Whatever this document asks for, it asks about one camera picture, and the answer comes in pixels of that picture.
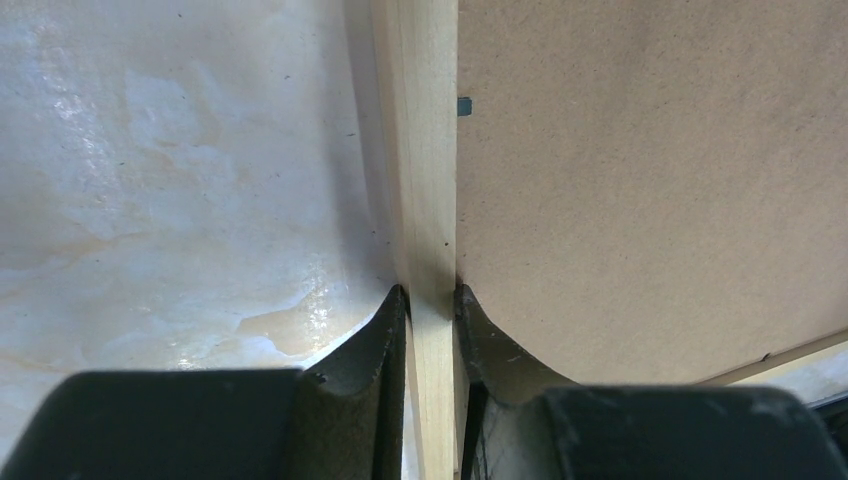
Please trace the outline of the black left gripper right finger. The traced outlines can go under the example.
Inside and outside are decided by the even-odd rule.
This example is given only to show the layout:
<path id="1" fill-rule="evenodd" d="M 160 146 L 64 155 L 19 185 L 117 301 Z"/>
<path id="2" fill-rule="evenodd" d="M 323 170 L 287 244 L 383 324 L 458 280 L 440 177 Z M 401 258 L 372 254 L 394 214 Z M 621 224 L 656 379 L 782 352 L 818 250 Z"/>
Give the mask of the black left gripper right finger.
<path id="1" fill-rule="evenodd" d="M 454 294 L 464 479 L 843 479 L 847 404 L 770 386 L 581 385 Z"/>

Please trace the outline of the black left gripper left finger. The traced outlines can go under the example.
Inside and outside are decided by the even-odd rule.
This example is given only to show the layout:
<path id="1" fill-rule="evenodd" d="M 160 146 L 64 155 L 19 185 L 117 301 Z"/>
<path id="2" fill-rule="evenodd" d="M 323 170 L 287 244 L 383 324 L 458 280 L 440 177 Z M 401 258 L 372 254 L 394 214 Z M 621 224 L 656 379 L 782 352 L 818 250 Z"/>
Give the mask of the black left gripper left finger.
<path id="1" fill-rule="evenodd" d="M 5 479 L 397 479 L 403 289 L 308 369 L 88 371 L 44 400 Z"/>

